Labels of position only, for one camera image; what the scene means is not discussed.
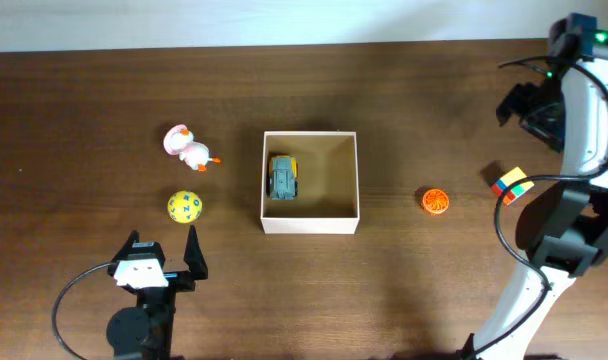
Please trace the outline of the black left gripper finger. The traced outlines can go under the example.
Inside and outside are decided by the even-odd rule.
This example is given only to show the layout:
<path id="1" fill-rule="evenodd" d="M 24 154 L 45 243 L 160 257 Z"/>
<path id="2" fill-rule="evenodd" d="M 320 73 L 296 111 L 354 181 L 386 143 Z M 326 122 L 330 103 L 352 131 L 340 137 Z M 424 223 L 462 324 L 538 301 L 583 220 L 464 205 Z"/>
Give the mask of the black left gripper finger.
<path id="1" fill-rule="evenodd" d="M 133 230 L 124 245 L 118 250 L 115 256 L 111 259 L 111 265 L 108 267 L 108 273 L 114 273 L 118 267 L 118 263 L 125 260 L 130 254 L 131 249 L 135 243 L 139 242 L 139 233 L 137 230 Z"/>
<path id="2" fill-rule="evenodd" d="M 197 231 L 194 225 L 189 227 L 183 260 L 188 266 L 193 279 L 207 279 L 208 266 L 199 245 Z"/>

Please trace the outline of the yellow grey toy truck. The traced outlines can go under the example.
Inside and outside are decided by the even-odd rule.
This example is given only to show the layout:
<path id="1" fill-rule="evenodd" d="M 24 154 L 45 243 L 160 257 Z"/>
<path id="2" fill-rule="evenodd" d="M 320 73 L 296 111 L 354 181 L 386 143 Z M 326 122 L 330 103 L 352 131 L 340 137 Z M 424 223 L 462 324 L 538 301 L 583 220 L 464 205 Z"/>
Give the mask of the yellow grey toy truck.
<path id="1" fill-rule="evenodd" d="M 271 158 L 268 194 L 272 200 L 294 200 L 298 196 L 298 167 L 295 157 L 277 155 Z"/>

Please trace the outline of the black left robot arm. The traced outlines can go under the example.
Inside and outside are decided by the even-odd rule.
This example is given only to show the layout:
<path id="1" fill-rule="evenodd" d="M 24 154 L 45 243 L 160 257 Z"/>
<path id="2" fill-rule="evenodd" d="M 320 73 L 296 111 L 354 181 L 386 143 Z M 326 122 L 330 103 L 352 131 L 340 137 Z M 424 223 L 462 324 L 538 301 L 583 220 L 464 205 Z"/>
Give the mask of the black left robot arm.
<path id="1" fill-rule="evenodd" d="M 157 242 L 142 242 L 133 231 L 112 259 L 107 273 L 116 285 L 136 296 L 136 304 L 109 320 L 106 338 L 116 359 L 169 359 L 176 295 L 193 292 L 208 278 L 196 229 L 188 230 L 183 271 L 163 270 L 165 256 Z"/>

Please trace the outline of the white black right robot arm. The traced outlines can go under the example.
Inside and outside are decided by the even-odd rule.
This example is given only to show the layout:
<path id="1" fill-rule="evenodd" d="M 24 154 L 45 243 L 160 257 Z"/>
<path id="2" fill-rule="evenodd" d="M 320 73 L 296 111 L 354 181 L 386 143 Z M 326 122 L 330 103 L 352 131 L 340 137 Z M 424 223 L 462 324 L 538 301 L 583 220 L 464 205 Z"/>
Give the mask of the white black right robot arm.
<path id="1" fill-rule="evenodd" d="M 548 52 L 516 60 L 541 69 L 539 85 L 517 84 L 496 109 L 563 156 L 551 187 L 522 211 L 516 243 L 502 245 L 518 265 L 493 315 L 469 335 L 459 359 L 523 359 L 558 298 L 608 258 L 608 31 L 571 13 L 549 31 Z"/>

